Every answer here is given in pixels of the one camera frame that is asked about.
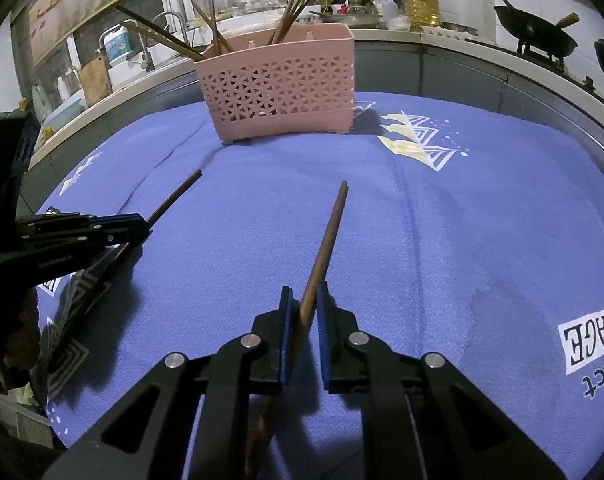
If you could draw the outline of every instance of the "faucet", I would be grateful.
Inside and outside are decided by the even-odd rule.
[[[136,22],[136,20],[124,20],[122,23],[133,23],[134,25],[137,25],[138,27],[140,26],[140,24],[138,22]],[[110,32],[113,32],[114,30],[118,30],[120,27],[121,27],[121,25],[118,23],[117,25],[113,25],[111,28],[108,28],[107,30],[105,30],[100,35],[100,39],[98,41],[98,43],[100,44],[100,48],[98,50],[96,50],[95,52],[99,52],[103,55],[106,54],[106,48],[104,46],[104,38],[106,38],[107,34],[109,34]],[[146,47],[145,38],[143,38],[142,34],[140,34],[139,32],[138,32],[138,37],[140,38],[140,43],[142,44],[142,60],[141,60],[140,66],[143,69],[145,69],[147,72],[151,72],[152,70],[155,69],[155,65],[153,64],[153,57],[151,57],[151,53],[148,51],[148,49]]]
[[[186,32],[186,24],[184,22],[184,16],[182,16],[179,12],[175,12],[174,10],[165,10],[164,12],[160,12],[160,14],[158,14],[156,17],[154,17],[153,22],[155,23],[155,20],[157,20],[157,18],[160,18],[161,16],[166,16],[168,14],[175,16],[178,19],[179,28],[181,28],[181,33],[182,33],[182,41],[186,44],[189,44],[189,37]]]

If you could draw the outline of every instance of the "pink plastic basket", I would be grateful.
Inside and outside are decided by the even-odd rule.
[[[354,37],[341,23],[294,25],[228,38],[235,52],[195,64],[215,130],[227,144],[290,132],[348,133],[353,124]],[[307,33],[313,35],[307,41]]]

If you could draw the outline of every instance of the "blue gripper pad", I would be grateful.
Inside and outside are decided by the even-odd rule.
[[[322,366],[322,383],[325,390],[329,389],[331,382],[331,342],[329,341],[329,320],[328,312],[333,307],[333,302],[329,297],[328,287],[326,282],[322,282],[317,286],[315,296],[315,306],[317,311],[317,332],[320,339],[320,365]]]
[[[279,310],[282,315],[282,339],[279,344],[279,383],[284,386],[288,383],[290,363],[288,349],[291,342],[291,318],[299,304],[293,299],[293,289],[285,287],[279,299]]]

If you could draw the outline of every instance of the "frying pan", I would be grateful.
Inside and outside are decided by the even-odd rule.
[[[574,12],[565,16],[557,24],[547,22],[539,16],[516,9],[508,0],[502,0],[505,6],[495,7],[499,22],[504,28],[519,40],[517,51],[522,54],[524,46],[534,46],[549,55],[563,59],[573,53],[578,46],[562,28],[579,21]]]

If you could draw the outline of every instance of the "cutting board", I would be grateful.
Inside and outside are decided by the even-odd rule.
[[[84,65],[80,69],[79,79],[84,90],[87,108],[112,93],[109,65],[104,56],[98,56]]]

